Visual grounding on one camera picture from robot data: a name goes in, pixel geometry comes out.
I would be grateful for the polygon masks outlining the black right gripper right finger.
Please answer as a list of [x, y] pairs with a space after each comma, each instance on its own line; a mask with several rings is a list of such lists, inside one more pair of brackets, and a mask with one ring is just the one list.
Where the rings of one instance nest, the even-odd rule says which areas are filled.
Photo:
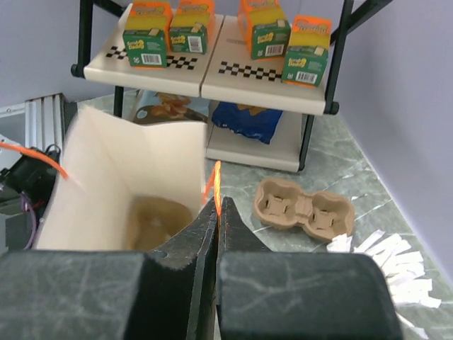
[[223, 339], [402, 339], [384, 276], [362, 254], [270, 250], [226, 197], [219, 218]]

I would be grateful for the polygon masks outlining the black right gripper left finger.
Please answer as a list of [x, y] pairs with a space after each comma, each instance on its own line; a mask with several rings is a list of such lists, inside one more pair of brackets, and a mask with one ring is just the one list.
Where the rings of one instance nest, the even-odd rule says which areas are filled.
[[152, 251], [10, 251], [2, 339], [212, 339], [217, 211]]

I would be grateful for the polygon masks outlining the brown paper takeout bag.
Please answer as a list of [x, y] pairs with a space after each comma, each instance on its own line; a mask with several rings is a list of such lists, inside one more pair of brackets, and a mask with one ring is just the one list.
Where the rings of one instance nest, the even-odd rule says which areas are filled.
[[138, 125], [85, 106], [72, 120], [62, 158], [20, 147], [57, 170], [37, 215], [35, 250], [150, 250], [189, 225], [205, 204], [207, 126]]

